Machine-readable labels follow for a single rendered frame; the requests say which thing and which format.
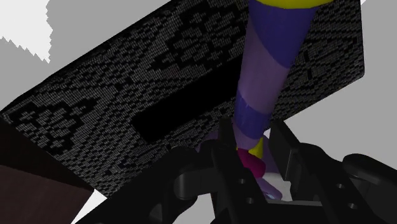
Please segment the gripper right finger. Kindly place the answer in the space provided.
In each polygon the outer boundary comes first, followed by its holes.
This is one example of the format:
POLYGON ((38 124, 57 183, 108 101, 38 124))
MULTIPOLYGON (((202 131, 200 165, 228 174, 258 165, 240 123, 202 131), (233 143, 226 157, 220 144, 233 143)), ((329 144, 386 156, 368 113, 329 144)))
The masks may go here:
POLYGON ((270 124, 269 150, 293 200, 320 202, 318 224, 397 224, 397 170, 360 153, 341 161, 301 143, 282 120, 270 124))

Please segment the dark brown wooden furniture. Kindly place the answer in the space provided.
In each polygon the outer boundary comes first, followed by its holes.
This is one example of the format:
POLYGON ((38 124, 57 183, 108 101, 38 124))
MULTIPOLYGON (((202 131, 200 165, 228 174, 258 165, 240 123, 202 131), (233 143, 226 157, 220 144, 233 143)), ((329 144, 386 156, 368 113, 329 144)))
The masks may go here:
POLYGON ((0 224, 71 224, 93 192, 0 119, 0 224))

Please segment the purple blue striped toy figure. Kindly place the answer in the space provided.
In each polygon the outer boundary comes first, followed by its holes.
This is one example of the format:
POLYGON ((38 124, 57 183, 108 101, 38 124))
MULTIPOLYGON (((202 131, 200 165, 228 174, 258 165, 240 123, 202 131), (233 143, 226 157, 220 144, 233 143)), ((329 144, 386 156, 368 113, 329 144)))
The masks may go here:
POLYGON ((243 165, 268 199, 290 201, 264 132, 316 11, 333 0, 249 0, 233 133, 243 165))

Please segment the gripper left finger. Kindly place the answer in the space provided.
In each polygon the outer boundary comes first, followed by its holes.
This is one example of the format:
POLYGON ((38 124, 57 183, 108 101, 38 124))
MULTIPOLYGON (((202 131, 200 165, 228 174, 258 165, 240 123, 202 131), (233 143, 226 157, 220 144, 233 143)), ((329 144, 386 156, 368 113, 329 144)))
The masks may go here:
POLYGON ((260 224, 267 202, 243 167, 230 119, 200 151, 175 147, 76 224, 173 224, 207 193, 215 197, 210 224, 260 224))

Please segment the black patterned rug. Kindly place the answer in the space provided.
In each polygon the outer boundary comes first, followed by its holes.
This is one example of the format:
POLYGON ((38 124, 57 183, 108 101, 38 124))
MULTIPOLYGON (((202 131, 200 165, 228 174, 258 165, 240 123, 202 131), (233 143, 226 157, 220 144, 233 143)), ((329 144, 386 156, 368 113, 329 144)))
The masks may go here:
POLYGON ((105 196, 233 114, 247 0, 170 0, 0 110, 105 196))

